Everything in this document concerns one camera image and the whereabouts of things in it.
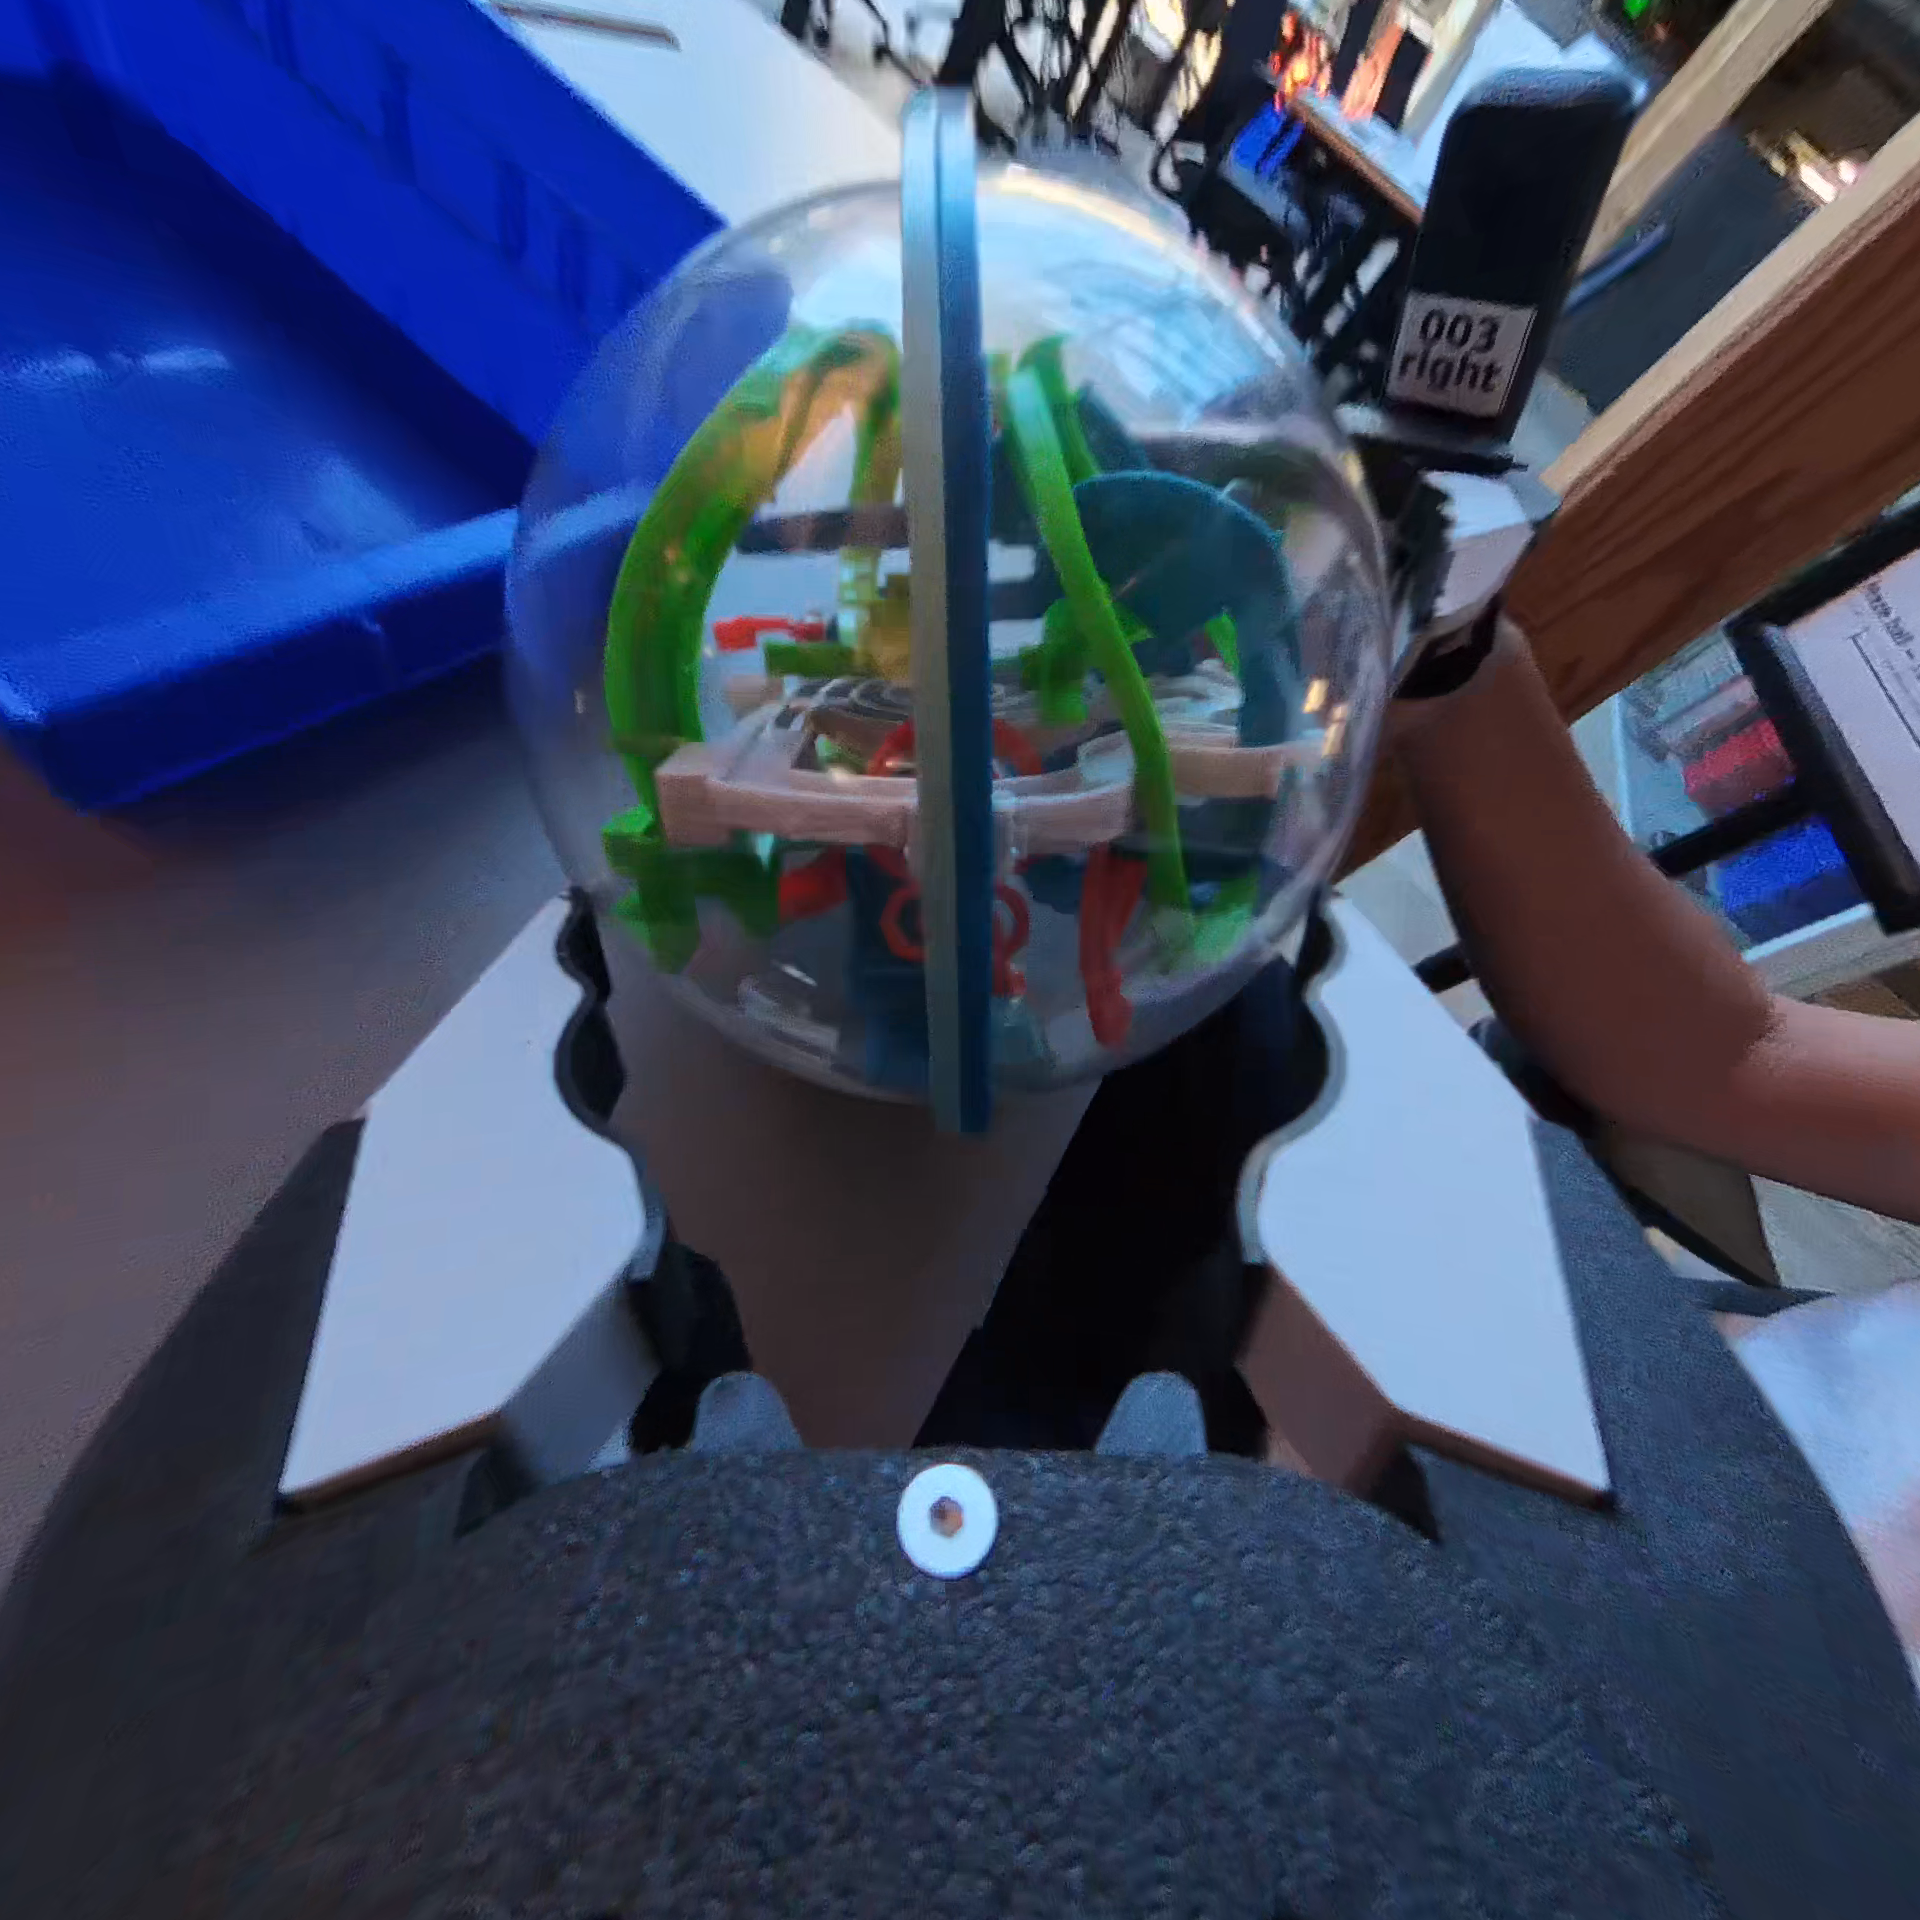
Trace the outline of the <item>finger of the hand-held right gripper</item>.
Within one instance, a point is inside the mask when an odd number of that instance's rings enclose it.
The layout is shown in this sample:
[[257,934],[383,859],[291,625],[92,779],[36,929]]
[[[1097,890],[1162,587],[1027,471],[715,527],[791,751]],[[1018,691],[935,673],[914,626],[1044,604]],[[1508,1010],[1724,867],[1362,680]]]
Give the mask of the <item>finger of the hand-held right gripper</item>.
[[1389,666],[1469,630],[1541,530],[1541,481],[1510,448],[1356,448],[1351,481],[1351,568]]

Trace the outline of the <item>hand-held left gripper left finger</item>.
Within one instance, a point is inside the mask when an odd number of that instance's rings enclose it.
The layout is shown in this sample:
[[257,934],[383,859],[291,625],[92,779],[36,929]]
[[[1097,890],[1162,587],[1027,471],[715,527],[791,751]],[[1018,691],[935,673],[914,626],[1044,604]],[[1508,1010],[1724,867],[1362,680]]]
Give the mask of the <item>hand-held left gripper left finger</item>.
[[665,1247],[622,1091],[596,923],[561,897],[357,1114],[283,1507],[473,1450],[511,1491],[610,1464],[659,1375],[634,1286]]

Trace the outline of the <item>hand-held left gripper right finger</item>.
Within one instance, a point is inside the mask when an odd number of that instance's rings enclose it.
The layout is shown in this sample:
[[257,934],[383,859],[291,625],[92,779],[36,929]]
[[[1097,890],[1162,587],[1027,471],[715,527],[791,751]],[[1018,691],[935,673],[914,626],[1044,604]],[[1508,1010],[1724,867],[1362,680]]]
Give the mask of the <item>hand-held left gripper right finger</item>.
[[1279,1464],[1365,1496],[1426,1450],[1606,1504],[1532,1106],[1369,920],[1333,902],[1326,929],[1327,1079],[1237,1191],[1265,1282],[1239,1369]]

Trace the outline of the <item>clear plastic maze ball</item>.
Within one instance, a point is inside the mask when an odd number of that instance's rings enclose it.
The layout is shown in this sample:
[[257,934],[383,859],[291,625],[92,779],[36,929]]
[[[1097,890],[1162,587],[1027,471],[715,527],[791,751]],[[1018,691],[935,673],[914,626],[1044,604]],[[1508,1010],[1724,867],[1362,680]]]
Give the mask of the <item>clear plastic maze ball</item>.
[[985,155],[721,232],[518,506],[509,686],[614,950],[735,1047],[980,1135],[1293,954],[1409,641],[1306,353],[1115,194]]

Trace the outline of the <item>person's right forearm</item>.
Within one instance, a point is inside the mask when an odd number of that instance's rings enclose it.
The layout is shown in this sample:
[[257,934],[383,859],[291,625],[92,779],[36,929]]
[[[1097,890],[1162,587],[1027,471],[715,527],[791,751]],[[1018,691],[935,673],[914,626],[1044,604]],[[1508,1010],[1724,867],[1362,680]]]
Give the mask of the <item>person's right forearm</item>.
[[1918,1026],[1777,994],[1620,831],[1498,608],[1429,641],[1389,747],[1478,988],[1625,1131],[1918,1222]]

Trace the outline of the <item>wooden table leg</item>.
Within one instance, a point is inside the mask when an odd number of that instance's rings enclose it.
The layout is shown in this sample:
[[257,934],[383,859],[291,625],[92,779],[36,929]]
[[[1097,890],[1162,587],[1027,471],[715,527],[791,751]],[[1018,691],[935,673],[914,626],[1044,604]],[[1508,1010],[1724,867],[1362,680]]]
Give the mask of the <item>wooden table leg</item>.
[[1915,176],[1871,176],[1581,440],[1507,601],[1578,719],[1915,482]]

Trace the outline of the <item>person's white shirt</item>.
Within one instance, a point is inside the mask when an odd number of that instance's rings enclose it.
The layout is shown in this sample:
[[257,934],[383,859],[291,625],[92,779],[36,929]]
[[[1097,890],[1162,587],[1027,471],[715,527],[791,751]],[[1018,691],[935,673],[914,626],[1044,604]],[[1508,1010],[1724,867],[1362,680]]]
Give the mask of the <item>person's white shirt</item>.
[[1918,1641],[1918,1282],[1716,1314],[1839,1512],[1889,1619]]

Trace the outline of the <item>blue plastic bin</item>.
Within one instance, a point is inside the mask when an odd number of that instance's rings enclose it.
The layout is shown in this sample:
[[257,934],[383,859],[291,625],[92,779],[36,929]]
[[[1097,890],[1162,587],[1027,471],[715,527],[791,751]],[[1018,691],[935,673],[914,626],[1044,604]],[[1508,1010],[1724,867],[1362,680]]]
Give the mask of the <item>blue plastic bin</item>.
[[494,652],[721,216],[484,4],[5,2],[3,70],[5,747],[118,810]]

